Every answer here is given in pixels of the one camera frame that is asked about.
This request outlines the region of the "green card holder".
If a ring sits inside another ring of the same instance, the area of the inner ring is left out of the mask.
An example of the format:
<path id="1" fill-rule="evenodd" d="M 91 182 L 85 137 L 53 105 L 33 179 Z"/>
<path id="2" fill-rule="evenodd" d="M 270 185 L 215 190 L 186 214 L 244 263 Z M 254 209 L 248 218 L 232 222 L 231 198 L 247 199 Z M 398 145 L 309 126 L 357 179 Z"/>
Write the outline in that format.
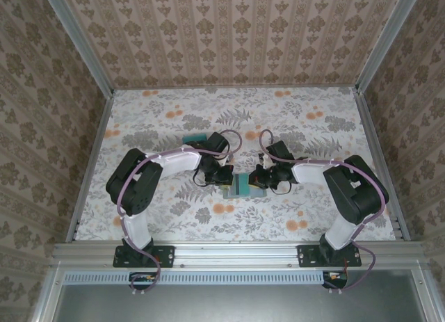
<path id="1" fill-rule="evenodd" d="M 234 197 L 232 195 L 232 189 L 230 191 L 224 191 L 222 190 L 222 196 L 224 199 L 236 199 L 237 197 Z M 253 188 L 250 186 L 250 195 L 246 198 L 263 198 L 266 197 L 267 193 L 265 189 L 260 188 Z"/>

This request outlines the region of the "floral table cover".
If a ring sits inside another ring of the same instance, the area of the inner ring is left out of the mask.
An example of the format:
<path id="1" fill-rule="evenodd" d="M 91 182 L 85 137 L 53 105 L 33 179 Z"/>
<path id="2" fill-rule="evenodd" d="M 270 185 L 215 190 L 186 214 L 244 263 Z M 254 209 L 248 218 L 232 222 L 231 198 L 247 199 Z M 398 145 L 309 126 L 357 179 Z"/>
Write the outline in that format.
<path id="1" fill-rule="evenodd" d="M 184 136 L 226 131 L 236 149 L 231 164 L 248 173 L 270 142 L 265 129 L 297 157 L 341 161 L 357 154 L 373 161 L 347 87 L 119 90 L 76 238 L 122 238 L 106 183 L 130 149 L 163 152 L 179 147 Z M 147 210 L 158 241 L 316 241 L 336 215 L 323 186 L 285 182 L 263 198 L 224 199 L 215 186 L 197 186 L 191 172 L 162 179 Z"/>

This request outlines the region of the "steel lower panel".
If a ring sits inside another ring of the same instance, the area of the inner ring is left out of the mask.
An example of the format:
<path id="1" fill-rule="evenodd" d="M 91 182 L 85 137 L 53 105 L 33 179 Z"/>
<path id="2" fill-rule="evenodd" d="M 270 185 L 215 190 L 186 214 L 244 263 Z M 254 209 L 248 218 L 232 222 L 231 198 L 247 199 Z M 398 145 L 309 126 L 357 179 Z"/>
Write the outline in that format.
<path id="1" fill-rule="evenodd" d="M 373 271 L 342 293 L 319 284 L 125 284 L 49 274 L 32 322 L 445 322 L 431 274 Z"/>

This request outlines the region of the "black connector box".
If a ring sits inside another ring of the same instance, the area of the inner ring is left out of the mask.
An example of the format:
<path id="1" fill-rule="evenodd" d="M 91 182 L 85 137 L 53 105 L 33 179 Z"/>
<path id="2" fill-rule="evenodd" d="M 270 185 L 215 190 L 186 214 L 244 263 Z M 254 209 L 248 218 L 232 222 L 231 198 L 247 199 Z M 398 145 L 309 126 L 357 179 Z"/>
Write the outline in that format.
<path id="1" fill-rule="evenodd" d="M 343 289 L 348 281 L 346 271 L 323 271 L 322 286 L 326 289 Z"/>
<path id="2" fill-rule="evenodd" d="M 156 283 L 157 272 L 135 272 L 129 274 L 129 287 L 133 291 L 147 291 Z"/>

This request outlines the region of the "long aluminium base rail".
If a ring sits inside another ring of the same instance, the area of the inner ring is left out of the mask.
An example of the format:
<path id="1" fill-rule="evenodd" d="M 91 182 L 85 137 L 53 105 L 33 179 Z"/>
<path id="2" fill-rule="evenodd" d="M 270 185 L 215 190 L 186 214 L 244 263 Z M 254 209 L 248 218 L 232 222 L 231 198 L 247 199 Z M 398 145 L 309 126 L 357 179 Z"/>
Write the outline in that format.
<path id="1" fill-rule="evenodd" d="M 80 270 L 112 269 L 115 248 L 120 241 L 75 241 L 55 245 L 50 266 Z M 296 270 L 300 246 L 312 241 L 159 241 L 157 245 L 175 247 L 175 270 Z M 421 244 L 413 241 L 365 241 L 359 243 L 369 251 L 360 251 L 366 269 L 376 255 L 374 269 L 426 268 L 428 259 Z"/>

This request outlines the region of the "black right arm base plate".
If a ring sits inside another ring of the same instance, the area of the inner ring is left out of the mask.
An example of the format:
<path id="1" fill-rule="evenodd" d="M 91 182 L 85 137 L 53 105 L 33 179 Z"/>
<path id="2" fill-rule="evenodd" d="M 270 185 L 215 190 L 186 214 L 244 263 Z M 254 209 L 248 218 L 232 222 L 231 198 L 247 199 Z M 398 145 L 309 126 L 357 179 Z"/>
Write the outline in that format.
<path id="1" fill-rule="evenodd" d="M 340 250 L 334 250 L 329 245 L 299 245 L 298 262 L 302 268 L 309 267 L 358 267 L 362 265 L 359 250 L 352 244 Z"/>

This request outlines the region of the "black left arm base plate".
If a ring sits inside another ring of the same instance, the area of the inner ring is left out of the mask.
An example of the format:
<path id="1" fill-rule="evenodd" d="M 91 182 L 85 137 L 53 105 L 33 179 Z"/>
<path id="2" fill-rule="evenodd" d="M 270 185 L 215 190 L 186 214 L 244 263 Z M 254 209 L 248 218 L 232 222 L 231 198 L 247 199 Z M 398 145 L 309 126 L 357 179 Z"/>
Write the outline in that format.
<path id="1" fill-rule="evenodd" d="M 175 247 L 172 245 L 155 245 L 149 254 L 157 260 L 161 268 L 172 268 L 175 260 Z M 119 245 L 113 258 L 115 268 L 156 268 L 156 263 L 148 256 L 129 247 Z"/>

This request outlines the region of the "aluminium side rail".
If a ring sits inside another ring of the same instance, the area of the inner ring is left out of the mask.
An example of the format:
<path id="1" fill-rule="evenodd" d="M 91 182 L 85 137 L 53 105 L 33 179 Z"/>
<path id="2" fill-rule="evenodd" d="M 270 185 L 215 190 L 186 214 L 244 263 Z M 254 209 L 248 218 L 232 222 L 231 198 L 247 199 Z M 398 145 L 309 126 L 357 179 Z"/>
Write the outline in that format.
<path id="1" fill-rule="evenodd" d="M 364 133 L 369 145 L 371 156 L 374 162 L 376 175 L 383 183 L 389 194 L 389 202 L 387 203 L 386 210 L 388 211 L 389 218 L 391 220 L 391 226 L 397 240 L 410 241 L 410 233 L 408 231 L 403 212 L 401 210 L 400 203 L 389 173 L 378 135 L 376 133 L 369 108 L 367 106 L 365 97 L 357 89 L 352 88 L 357 110 L 359 112 Z"/>
<path id="2" fill-rule="evenodd" d="M 108 124 L 108 120 L 111 116 L 111 111 L 113 108 L 113 102 L 114 102 L 114 94 L 112 93 L 111 96 L 106 100 L 104 110 L 99 122 L 99 126 L 97 129 L 97 134 L 95 136 L 94 143 L 92 145 L 90 158 L 88 160 L 88 165 L 86 167 L 85 175 L 83 176 L 83 181 L 81 188 L 79 190 L 79 195 L 74 207 L 74 211 L 72 214 L 72 219 L 70 221 L 70 226 L 67 231 L 67 236 L 65 239 L 66 243 L 73 242 L 75 239 L 76 233 L 77 233 L 77 227 L 80 223 L 81 216 L 86 204 L 86 199 L 88 196 L 88 191 L 90 188 L 91 180 L 94 175 L 95 166 L 97 163 L 97 159 L 99 156 L 99 151 L 102 145 L 102 141 L 104 139 L 104 135 L 106 132 L 106 127 Z"/>

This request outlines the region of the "aluminium corner post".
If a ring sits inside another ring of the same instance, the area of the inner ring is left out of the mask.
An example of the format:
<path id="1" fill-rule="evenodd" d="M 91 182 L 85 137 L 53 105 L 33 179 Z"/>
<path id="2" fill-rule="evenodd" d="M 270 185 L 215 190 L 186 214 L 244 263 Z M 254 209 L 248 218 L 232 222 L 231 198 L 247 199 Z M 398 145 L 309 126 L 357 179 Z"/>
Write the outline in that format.
<path id="1" fill-rule="evenodd" d="M 416 0 L 397 1 L 355 83 L 358 93 L 364 93 L 368 88 L 415 3 Z"/>
<path id="2" fill-rule="evenodd" d="M 113 86 L 109 81 L 104 68 L 94 52 L 92 45 L 89 43 L 87 35 L 81 28 L 81 25 L 66 0 L 48 0 L 55 14 L 59 18 L 63 28 L 69 35 L 71 41 L 79 52 L 89 69 L 93 79 L 101 90 L 106 100 L 110 100 L 113 96 Z"/>

